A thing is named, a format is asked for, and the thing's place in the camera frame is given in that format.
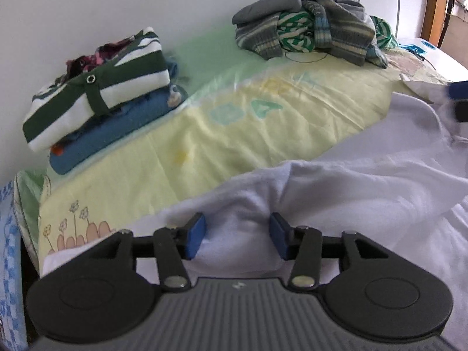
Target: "wrinkled white sheet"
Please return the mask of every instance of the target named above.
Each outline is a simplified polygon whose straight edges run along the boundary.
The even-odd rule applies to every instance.
[[[394,94],[387,117],[314,161],[290,161],[237,176],[210,193],[129,225],[136,236],[166,224],[183,225],[195,212],[208,231],[190,277],[287,277],[268,236],[277,211],[293,226],[325,235],[354,229],[442,279],[455,307],[443,336],[468,345],[468,140],[452,136],[422,101]],[[88,246],[45,259],[47,273]],[[158,282],[154,260],[137,272]],[[324,261],[321,282],[338,269]]]

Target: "green and white striped shirt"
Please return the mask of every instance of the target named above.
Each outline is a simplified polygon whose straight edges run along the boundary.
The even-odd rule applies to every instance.
[[[34,152],[47,149],[93,116],[169,83],[161,44],[148,27],[114,59],[64,84],[43,87],[23,121],[24,136]]]

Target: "blue checkered fabric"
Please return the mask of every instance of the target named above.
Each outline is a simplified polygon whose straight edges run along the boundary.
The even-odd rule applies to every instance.
[[[13,182],[0,188],[0,338],[11,350],[27,347],[21,284],[20,229],[13,214]]]

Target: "wooden door frame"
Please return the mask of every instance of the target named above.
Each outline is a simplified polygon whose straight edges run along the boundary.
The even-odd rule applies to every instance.
[[[445,19],[447,0],[427,0],[421,38],[438,46]]]

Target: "pile of clothes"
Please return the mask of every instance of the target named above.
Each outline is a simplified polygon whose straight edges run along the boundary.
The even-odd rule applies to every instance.
[[[177,64],[164,58],[151,27],[66,65],[66,74],[34,95],[23,122],[30,148],[50,148],[50,164],[58,174],[167,114],[187,97],[171,82]]]
[[[237,45],[264,59],[284,51],[328,51],[359,66],[388,66],[383,49],[398,46],[390,25],[359,0],[260,0],[238,11]]]

